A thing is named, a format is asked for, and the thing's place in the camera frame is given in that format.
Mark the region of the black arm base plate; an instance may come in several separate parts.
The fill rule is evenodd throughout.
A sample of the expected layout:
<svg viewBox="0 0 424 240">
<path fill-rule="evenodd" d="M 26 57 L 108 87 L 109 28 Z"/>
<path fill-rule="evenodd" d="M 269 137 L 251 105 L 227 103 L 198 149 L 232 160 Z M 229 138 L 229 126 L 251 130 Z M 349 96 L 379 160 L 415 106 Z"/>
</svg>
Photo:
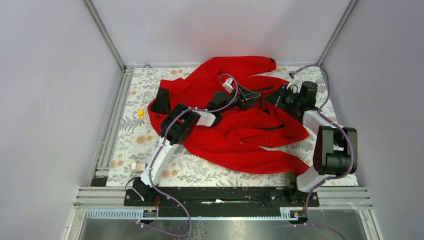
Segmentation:
<svg viewBox="0 0 424 240">
<path fill-rule="evenodd" d="M 279 217 L 281 208 L 303 210 L 319 207 L 316 192 L 307 193 L 291 187 L 160 187 L 152 190 L 152 201 L 143 203 L 127 189 L 126 207 L 152 207 L 162 218 L 177 217 Z"/>
</svg>

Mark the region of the red zip-up jacket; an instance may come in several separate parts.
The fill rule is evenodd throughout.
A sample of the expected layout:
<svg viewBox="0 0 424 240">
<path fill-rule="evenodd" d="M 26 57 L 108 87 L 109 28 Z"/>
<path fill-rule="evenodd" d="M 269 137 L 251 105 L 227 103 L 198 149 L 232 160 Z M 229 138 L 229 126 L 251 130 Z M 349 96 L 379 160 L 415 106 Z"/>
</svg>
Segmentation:
<svg viewBox="0 0 424 240">
<path fill-rule="evenodd" d="M 147 108 L 151 126 L 159 133 L 161 123 L 179 103 L 205 109 L 213 95 L 223 90 L 223 82 L 229 76 L 235 77 L 242 87 L 269 96 L 285 84 L 283 79 L 267 76 L 276 67 L 274 59 L 264 56 L 213 57 L 186 78 L 163 79 L 156 98 Z M 261 100 L 247 110 L 235 107 L 224 111 L 216 126 L 196 126 L 184 147 L 193 155 L 234 171 L 293 171 L 300 175 L 308 165 L 278 147 L 308 136 L 304 126 L 292 116 Z"/>
</svg>

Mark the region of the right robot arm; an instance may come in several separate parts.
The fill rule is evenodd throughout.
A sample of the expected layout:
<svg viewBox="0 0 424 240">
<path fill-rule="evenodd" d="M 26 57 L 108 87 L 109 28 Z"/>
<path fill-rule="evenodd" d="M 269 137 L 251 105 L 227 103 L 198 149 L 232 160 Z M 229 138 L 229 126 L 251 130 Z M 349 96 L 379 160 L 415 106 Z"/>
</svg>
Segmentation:
<svg viewBox="0 0 424 240">
<path fill-rule="evenodd" d="M 327 180 L 343 178 L 353 174 L 358 165 L 355 128 L 343 127 L 316 107 L 318 84 L 304 81 L 299 90 L 293 91 L 283 84 L 265 101 L 279 108 L 316 134 L 312 166 L 290 182 L 282 191 L 281 201 L 289 206 L 303 207 L 306 203 L 318 206 L 316 190 Z"/>
</svg>

